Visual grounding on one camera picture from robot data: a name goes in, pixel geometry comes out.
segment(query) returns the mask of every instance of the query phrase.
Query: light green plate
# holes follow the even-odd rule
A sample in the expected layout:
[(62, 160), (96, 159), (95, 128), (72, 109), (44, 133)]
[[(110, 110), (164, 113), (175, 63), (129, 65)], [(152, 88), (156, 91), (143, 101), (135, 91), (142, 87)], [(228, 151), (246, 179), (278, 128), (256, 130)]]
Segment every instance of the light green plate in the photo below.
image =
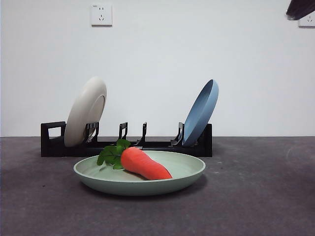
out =
[(113, 170), (112, 166), (98, 166), (97, 156), (74, 165), (74, 171), (88, 187), (110, 194), (125, 196), (149, 196), (174, 192), (194, 183), (206, 164), (193, 156), (167, 151), (144, 151), (162, 164), (173, 176), (171, 179), (145, 180), (140, 175), (125, 170)]

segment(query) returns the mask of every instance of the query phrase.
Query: wall socket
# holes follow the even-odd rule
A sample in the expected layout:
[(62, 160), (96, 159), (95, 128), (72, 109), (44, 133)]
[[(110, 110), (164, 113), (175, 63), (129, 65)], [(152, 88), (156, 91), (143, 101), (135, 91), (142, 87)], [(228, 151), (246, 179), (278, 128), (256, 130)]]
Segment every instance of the wall socket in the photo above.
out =
[(315, 28), (315, 11), (299, 20), (299, 27), (314, 27)]
[(112, 5), (93, 4), (91, 6), (92, 26), (112, 26)]

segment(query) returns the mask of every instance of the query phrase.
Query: dish rack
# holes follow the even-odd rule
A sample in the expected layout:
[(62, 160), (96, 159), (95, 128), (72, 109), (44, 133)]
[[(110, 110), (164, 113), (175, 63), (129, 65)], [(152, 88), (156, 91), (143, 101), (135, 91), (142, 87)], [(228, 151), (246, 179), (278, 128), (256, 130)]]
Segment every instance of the dish rack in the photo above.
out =
[[(51, 128), (61, 128), (61, 135), (59, 137), (49, 137), (49, 129)], [(41, 156), (95, 156), (103, 150), (105, 146), (115, 145), (117, 139), (112, 141), (99, 141), (98, 131), (99, 123), (88, 123), (85, 127), (85, 139), (84, 141), (75, 147), (66, 147), (64, 145), (64, 132), (65, 132), (66, 122), (51, 122), (42, 123), (40, 126), (41, 137), (40, 137), (40, 147)], [(90, 134), (95, 131), (95, 135), (90, 137)], [(142, 137), (135, 142), (131, 142), (131, 147), (137, 147), (142, 150), (158, 150), (158, 151), (171, 151), (179, 152), (183, 154), (188, 154), (192, 156), (204, 156), (212, 157), (212, 124), (207, 124), (203, 130), (200, 137), (197, 139), (196, 143), (191, 147), (183, 147), (182, 141), (184, 138), (185, 124), (179, 122), (178, 134), (172, 140), (165, 141), (147, 141), (147, 123), (142, 125)], [(119, 136), (118, 139), (126, 139), (128, 132), (128, 122), (121, 123), (119, 125)]]

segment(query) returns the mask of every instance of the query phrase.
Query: green leaf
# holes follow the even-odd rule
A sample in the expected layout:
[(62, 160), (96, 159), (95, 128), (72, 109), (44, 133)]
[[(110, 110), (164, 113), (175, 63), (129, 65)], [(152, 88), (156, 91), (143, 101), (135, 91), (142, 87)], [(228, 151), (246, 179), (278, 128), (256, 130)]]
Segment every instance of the green leaf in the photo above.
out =
[(105, 157), (103, 155), (98, 155), (97, 162), (96, 162), (97, 165), (98, 166), (103, 165), (104, 160), (105, 160)]
[(117, 154), (122, 155), (123, 151), (125, 150), (123, 146), (117, 146), (116, 148)]
[(116, 157), (118, 156), (117, 147), (116, 146), (106, 146), (103, 151), (100, 152), (100, 162), (102, 161), (102, 158), (104, 159), (106, 163), (114, 164)]
[(115, 161), (115, 164), (113, 165), (113, 170), (120, 170), (123, 169), (122, 163), (120, 162), (120, 158), (118, 158)]
[(126, 149), (127, 147), (129, 147), (131, 145), (131, 142), (129, 142), (126, 139), (118, 139), (117, 140), (117, 146), (122, 146), (123, 149)]

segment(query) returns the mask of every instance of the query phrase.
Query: orange carrot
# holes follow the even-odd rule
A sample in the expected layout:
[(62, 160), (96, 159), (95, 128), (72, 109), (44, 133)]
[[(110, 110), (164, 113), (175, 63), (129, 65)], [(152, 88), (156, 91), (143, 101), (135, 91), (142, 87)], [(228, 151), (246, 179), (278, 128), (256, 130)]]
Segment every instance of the orange carrot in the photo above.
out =
[(140, 174), (149, 180), (172, 178), (164, 166), (136, 147), (129, 147), (123, 151), (121, 163), (126, 170)]

